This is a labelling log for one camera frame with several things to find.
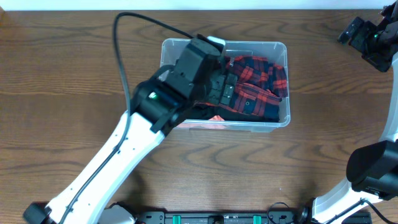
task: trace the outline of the red and black flannel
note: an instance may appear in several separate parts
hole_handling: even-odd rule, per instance
[[[209,119],[220,115],[225,120],[278,122],[279,103],[288,94],[284,68],[268,63],[265,57],[225,59],[229,72],[239,77],[230,104],[197,104],[190,118]]]
[[[279,103],[287,97],[287,77],[282,66],[268,63],[265,57],[239,56],[233,61],[227,58],[226,68],[239,78],[231,103],[219,106],[237,113],[279,119]]]

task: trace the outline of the plastic storage bin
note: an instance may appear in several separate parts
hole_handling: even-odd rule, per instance
[[[175,65],[183,48],[189,43],[189,39],[169,38],[163,41],[160,66]],[[255,42],[255,41],[226,41],[226,55],[237,57],[239,55],[254,55],[267,57],[270,62],[275,62],[287,70],[287,50],[281,42]],[[287,91],[289,92],[289,77],[287,79]],[[279,104],[279,123],[246,122],[246,121],[208,121],[185,120],[179,128],[202,129],[232,129],[252,132],[269,133],[275,128],[285,127],[290,123],[290,103],[286,97]]]

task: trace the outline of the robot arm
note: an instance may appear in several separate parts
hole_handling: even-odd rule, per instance
[[[392,58],[392,68],[392,96],[381,142],[357,149],[348,161],[347,177],[313,201],[312,218],[320,223],[329,223],[332,219],[333,223],[341,223],[367,204],[360,203],[342,216],[335,216],[362,199],[378,203],[398,195],[398,145],[395,143],[398,138],[398,53]]]
[[[132,114],[125,112],[121,116],[111,137],[81,174],[44,209],[31,204],[24,218],[29,223],[98,223],[106,204],[126,177],[187,118],[196,101],[229,104],[237,77],[219,65],[224,46],[224,40],[198,35],[185,47],[175,66],[164,65],[152,78],[140,83],[131,100]],[[162,82],[158,78],[165,72],[168,74]],[[121,140],[128,116],[130,128],[119,151],[84,187]],[[71,205],[78,191],[81,194]]]
[[[80,175],[58,196],[53,198],[47,205],[50,219],[59,223],[66,207],[77,194],[82,185],[101,163],[112,152],[117,145],[126,126],[127,113],[121,116],[119,124],[113,131],[111,137],[99,150],[97,155],[84,168]],[[152,123],[139,113],[131,115],[131,126],[126,140],[111,160],[102,168],[101,172],[90,182],[73,205],[64,223],[97,223],[106,204],[115,191],[124,182],[138,163],[158,146],[165,135],[162,131],[152,132]]]
[[[309,220],[341,223],[367,206],[363,200],[378,203],[398,195],[398,6],[387,6],[376,26],[355,18],[339,36],[362,53],[362,58],[381,72],[394,70],[392,96],[386,127],[380,142],[352,153],[344,178],[331,191],[312,202]]]

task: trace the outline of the wood grain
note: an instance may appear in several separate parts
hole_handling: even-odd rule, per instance
[[[125,110],[111,45],[116,11],[7,12],[0,27],[0,223],[23,223],[84,168]],[[298,207],[345,176],[349,155],[377,142],[392,73],[379,73],[336,38],[378,11],[143,11],[191,34],[287,46],[292,121],[269,134],[173,130],[112,201],[137,211]],[[159,67],[161,44],[180,37],[123,19],[131,86]],[[377,204],[398,220],[398,200]],[[375,223],[382,221],[373,214]]]
[[[1,26],[1,21],[2,21],[2,15],[4,14],[4,10],[0,6],[0,26]]]

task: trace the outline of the red plaid shirt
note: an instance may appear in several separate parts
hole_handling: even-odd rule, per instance
[[[226,61],[226,68],[239,78],[231,103],[219,106],[235,113],[278,120],[279,103],[288,95],[284,68],[257,56],[239,56],[232,62],[227,57]]]

